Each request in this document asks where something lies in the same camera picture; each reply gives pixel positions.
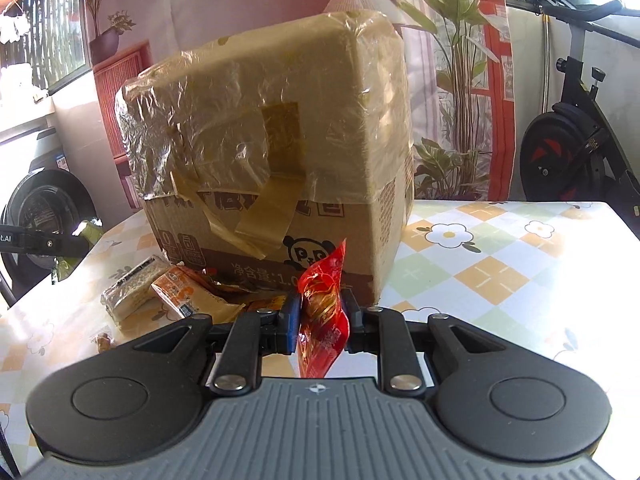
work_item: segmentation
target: packing tape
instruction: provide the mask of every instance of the packing tape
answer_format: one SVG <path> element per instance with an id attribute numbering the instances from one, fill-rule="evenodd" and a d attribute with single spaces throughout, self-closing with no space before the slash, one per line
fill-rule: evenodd
<path id="1" fill-rule="evenodd" d="M 264 259 L 282 245 L 305 187 L 304 146 L 296 103 L 262 108 L 271 175 L 254 204 L 242 213 L 235 231 L 197 194 L 199 186 L 172 171 L 174 193 L 202 209 L 211 232 L 246 254 Z"/>

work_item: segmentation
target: metal pin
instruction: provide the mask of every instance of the metal pin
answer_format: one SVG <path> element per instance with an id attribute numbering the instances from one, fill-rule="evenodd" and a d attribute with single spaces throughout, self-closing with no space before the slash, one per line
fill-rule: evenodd
<path id="1" fill-rule="evenodd" d="M 401 390 L 402 392 L 411 392 L 417 390 L 422 386 L 422 381 L 411 374 L 396 375 L 391 377 L 391 387 L 395 390 Z"/>
<path id="2" fill-rule="evenodd" d="M 220 375 L 220 377 L 214 381 L 213 385 L 219 390 L 236 392 L 246 386 L 246 380 L 240 375 Z"/>

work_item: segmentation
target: wrapped snack bar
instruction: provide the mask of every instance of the wrapped snack bar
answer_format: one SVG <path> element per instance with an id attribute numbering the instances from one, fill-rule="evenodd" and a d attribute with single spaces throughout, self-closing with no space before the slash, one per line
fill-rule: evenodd
<path id="1" fill-rule="evenodd" d="M 169 267 L 170 264 L 154 254 L 102 293 L 100 302 L 116 324 L 133 314 L 145 301 L 154 296 L 151 284 Z"/>
<path id="2" fill-rule="evenodd" d="M 295 288 L 348 238 L 343 283 L 379 298 L 413 199 L 404 47 L 385 16 L 221 38 L 128 81 L 116 112 L 172 262 Z"/>

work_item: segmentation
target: panda logo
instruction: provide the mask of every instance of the panda logo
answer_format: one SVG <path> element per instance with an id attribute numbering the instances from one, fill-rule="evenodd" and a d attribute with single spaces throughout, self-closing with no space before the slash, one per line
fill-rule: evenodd
<path id="1" fill-rule="evenodd" d="M 318 242 L 311 238 L 292 238 L 285 236 L 282 241 L 289 251 L 289 259 L 284 263 L 296 270 L 308 269 L 314 263 L 326 258 L 335 251 L 335 245 L 329 240 Z"/>

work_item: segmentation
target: exercise bike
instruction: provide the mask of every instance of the exercise bike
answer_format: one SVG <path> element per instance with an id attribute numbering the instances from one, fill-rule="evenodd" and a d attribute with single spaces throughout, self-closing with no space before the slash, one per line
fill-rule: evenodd
<path id="1" fill-rule="evenodd" d="M 593 67 L 594 83 L 582 82 L 582 55 L 587 31 L 597 32 L 640 48 L 640 41 L 596 23 L 618 12 L 614 0 L 588 9 L 576 9 L 566 0 L 539 0 L 540 13 L 569 25 L 571 47 L 567 59 L 558 59 L 564 73 L 562 97 L 551 112 L 536 117 L 527 128 L 520 150 L 520 176 L 527 200 L 607 202 L 640 237 L 640 184 L 612 127 L 596 103 L 598 83 L 606 74 Z M 607 161 L 612 173 L 605 173 Z"/>

